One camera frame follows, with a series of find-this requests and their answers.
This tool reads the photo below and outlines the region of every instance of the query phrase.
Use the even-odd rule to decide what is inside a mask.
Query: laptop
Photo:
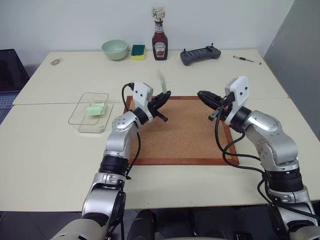
[[[0,124],[29,76],[14,49],[0,50]]]

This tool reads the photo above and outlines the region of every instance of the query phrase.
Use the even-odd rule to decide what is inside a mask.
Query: small metal object
[[[211,113],[209,115],[209,120],[213,121],[215,119],[215,117],[218,115],[219,111],[220,111],[219,108],[217,108],[213,113]]]
[[[52,65],[52,66],[55,66],[55,65],[59,64],[60,62],[61,62],[60,58],[57,58],[57,59],[55,59],[55,60],[53,60],[53,61],[51,62],[51,65]]]
[[[240,59],[240,60],[243,60],[243,61],[248,61],[248,62],[251,62],[251,63],[254,63],[254,64],[259,64],[259,65],[262,64],[259,61],[252,61],[252,60],[246,59],[245,57],[242,57],[242,56],[233,55],[233,57],[236,58],[236,59]]]

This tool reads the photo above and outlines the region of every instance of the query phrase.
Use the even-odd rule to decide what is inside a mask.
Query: game controller
[[[214,47],[214,44],[211,43],[211,46],[205,48],[200,48],[196,50],[186,51],[184,49],[180,53],[180,58],[184,65],[188,66],[193,62],[206,60],[206,59],[217,59],[221,55],[221,51]]]

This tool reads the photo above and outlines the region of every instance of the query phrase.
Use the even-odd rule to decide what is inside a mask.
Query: black cable
[[[5,215],[7,214],[7,212],[5,211],[4,213],[3,213],[3,215],[0,217],[0,224],[1,224],[1,222],[2,222],[2,220],[5,218]]]
[[[230,148],[233,144],[239,142],[240,140],[242,140],[244,137],[245,137],[245,132],[243,131],[242,132],[242,136],[237,138],[236,140],[230,142],[225,148],[223,148],[220,144],[220,141],[219,141],[219,122],[220,122],[220,117],[221,117],[221,113],[222,113],[222,110],[223,110],[223,107],[221,107],[219,109],[219,112],[218,112],[218,115],[216,116],[216,122],[215,122],[215,127],[214,127],[214,136],[215,136],[215,141],[216,141],[216,144],[218,145],[219,149],[222,151],[222,158],[223,160],[230,166],[232,167],[235,167],[235,168],[238,168],[238,169],[246,169],[246,170],[253,170],[253,171],[256,171],[256,172],[259,172],[261,174],[264,174],[264,172],[256,167],[251,167],[251,166],[240,166],[240,165],[236,165],[236,164],[233,164],[231,162],[229,162],[226,158],[226,155],[231,155],[230,152],[227,152],[227,149]],[[238,154],[238,153],[233,153],[232,156],[237,156],[237,157],[244,157],[246,156],[246,154]],[[252,155],[247,155],[248,158],[252,158],[252,157],[255,157],[255,156],[252,156]]]
[[[123,101],[123,104],[124,104],[124,108],[127,111],[129,111],[129,108],[128,108],[128,106],[126,104],[126,101],[125,101],[125,88],[129,87],[129,85],[130,85],[130,83],[127,83],[127,84],[123,85],[122,90],[121,90],[122,101]]]
[[[242,140],[246,133],[245,131],[242,131],[242,135],[241,137],[237,138],[236,140],[230,142],[225,148],[223,148],[220,144],[220,141],[219,141],[219,135],[218,135],[218,130],[219,130],[219,122],[220,122],[220,117],[221,117],[221,114],[222,114],[222,111],[223,111],[224,107],[221,106],[220,109],[219,109],[219,112],[216,116],[216,122],[215,122],[215,127],[214,127],[214,136],[215,136],[215,141],[216,141],[216,144],[218,145],[219,149],[222,151],[222,157],[223,157],[223,160],[230,166],[233,166],[235,168],[239,168],[239,169],[247,169],[247,170],[253,170],[253,171],[256,171],[256,172],[259,172],[262,174],[262,180],[258,183],[257,185],[257,190],[259,192],[259,194],[269,203],[269,204],[274,204],[274,205],[277,205],[281,208],[284,208],[288,211],[291,211],[291,212],[294,212],[294,213],[297,213],[297,214],[301,214],[301,215],[305,215],[305,216],[308,216],[310,218],[314,218],[314,219],[317,219],[317,220],[320,220],[320,216],[317,216],[315,214],[312,214],[312,213],[308,213],[308,212],[305,212],[305,211],[301,211],[301,210],[298,210],[298,209],[295,209],[295,208],[292,208],[292,207],[289,207],[286,203],[282,203],[282,202],[279,202],[279,201],[276,201],[275,198],[273,196],[270,195],[269,191],[268,191],[268,182],[267,180],[265,179],[265,173],[258,169],[258,168],[255,168],[255,167],[249,167],[249,166],[240,166],[240,165],[235,165],[231,162],[229,162],[226,158],[226,155],[231,155],[231,156],[237,156],[237,157],[248,157],[248,158],[254,158],[254,159],[258,159],[260,161],[260,158],[257,158],[256,156],[253,156],[253,155],[247,155],[247,154],[238,154],[238,153],[233,153],[231,154],[230,152],[227,152],[227,150],[235,143],[239,142],[240,140]],[[264,183],[264,190],[265,190],[265,194],[267,195],[267,197],[271,200],[268,200],[268,198],[261,192],[261,185]]]
[[[127,111],[129,111],[129,107],[127,106],[126,101],[125,101],[125,88],[129,87],[129,86],[130,86],[130,83],[127,83],[127,84],[123,85],[122,90],[121,90],[122,101],[123,101],[123,104],[124,104],[124,108]],[[133,159],[132,163],[130,164],[130,166],[128,167],[128,170],[126,171],[126,176],[127,176],[128,179],[131,179],[128,175],[129,175],[129,172],[131,171],[132,167],[134,166],[136,160],[138,159],[138,156],[139,156],[139,153],[140,153],[140,149],[141,149],[141,138],[140,138],[139,132],[136,133],[136,136],[138,137],[138,150],[136,151],[134,159]]]
[[[124,226],[123,219],[121,219],[120,225],[121,225],[121,240],[125,240],[125,226]]]
[[[117,225],[114,225],[111,230],[107,233],[107,235],[105,236],[105,239],[108,239],[111,237],[112,233],[114,232],[114,230],[116,229]]]
[[[217,115],[217,117],[216,117],[216,122],[215,122],[215,128],[214,128],[214,131],[215,131],[215,139],[217,139],[217,134],[216,134],[216,131],[218,131],[217,129],[218,129],[218,126],[219,126],[219,122],[220,122],[220,117],[221,117],[221,114],[222,114],[222,111],[223,111],[223,107],[220,107],[220,109],[219,109],[219,113],[218,113],[218,115]],[[223,150],[223,148],[222,148],[222,146],[220,145],[220,144],[218,144],[218,147],[219,147],[219,149],[222,151],[222,152],[224,152],[224,150]],[[252,158],[252,159],[256,159],[256,160],[258,160],[258,161],[260,161],[260,158],[259,157],[257,157],[257,156],[254,156],[254,155],[250,155],[250,154],[240,154],[240,153],[232,153],[232,152],[226,152],[225,153],[226,155],[230,155],[230,156],[236,156],[236,157],[244,157],[244,158]]]
[[[234,141],[232,141],[232,142],[230,142],[225,148],[224,148],[224,151],[227,151],[232,145],[234,145],[235,143],[237,143],[237,142],[239,142],[240,140],[242,140],[244,137],[246,136],[246,133],[245,133],[245,131],[243,131],[242,132],[242,135],[241,135],[241,137],[239,137],[239,138],[237,138],[236,140],[234,140]],[[261,185],[264,183],[264,179],[262,178],[262,180],[258,183],[258,185],[256,186],[256,188],[257,188],[257,191],[259,192],[259,194],[270,204],[271,203],[271,201],[261,192],[261,189],[260,189],[260,187],[261,187]]]
[[[266,201],[268,202],[268,204],[271,204],[271,201],[262,193],[262,191],[261,191],[261,189],[260,189],[261,185],[262,185],[264,182],[265,182],[265,180],[262,179],[262,180],[258,183],[258,185],[256,186],[256,189],[258,190],[259,194],[264,198],[264,200],[266,200]]]
[[[140,149],[141,149],[141,139],[140,139],[140,135],[139,135],[138,132],[136,133],[136,136],[138,137],[138,150],[136,151],[135,157],[134,157],[132,163],[130,164],[130,166],[129,166],[129,168],[128,168],[128,171],[126,172],[126,175],[129,174],[130,170],[131,170],[132,167],[135,165],[135,162],[136,162],[136,160],[138,159],[138,156],[139,156],[139,153],[140,153]]]
[[[268,191],[268,183],[267,182],[265,182],[264,188],[265,188],[265,193],[266,193],[267,197],[272,201],[272,203],[274,205],[277,205],[277,206],[279,206],[279,207],[281,207],[283,209],[286,209],[288,211],[291,211],[291,212],[294,212],[294,213],[297,213],[297,214],[305,215],[307,217],[320,220],[320,216],[317,216],[317,215],[309,213],[309,212],[305,212],[305,211],[301,211],[301,210],[292,208],[292,207],[288,206],[288,204],[290,204],[290,203],[283,203],[283,202],[275,200],[275,198],[273,196],[271,196],[269,191]]]

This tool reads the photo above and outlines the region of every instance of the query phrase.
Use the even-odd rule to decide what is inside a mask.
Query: beige tabletop
[[[262,65],[233,58],[242,56]],[[51,65],[60,59],[57,65]],[[146,60],[109,60],[103,52],[51,52],[15,99],[15,105],[77,103],[85,92],[108,93],[120,102],[121,87],[128,82],[145,82],[161,91],[159,72],[172,96],[196,96],[199,90],[224,95],[225,85],[233,78],[248,76],[251,99],[286,98],[287,94],[256,49],[222,50],[219,59],[183,65],[180,51],[169,51],[166,61],[156,61],[151,51]]]
[[[293,102],[250,98],[246,106],[280,120],[297,143],[302,180],[311,200],[319,200],[315,179],[320,143]],[[101,134],[79,133],[69,125],[74,107],[74,103],[16,105],[9,112],[0,125],[0,211],[81,210],[102,160],[112,119],[122,114],[123,105],[114,103]],[[236,150],[256,155],[247,139],[237,143]],[[239,161],[260,167],[254,159]],[[127,209],[265,203],[256,190],[261,176],[231,166],[134,166],[130,176],[124,189]]]

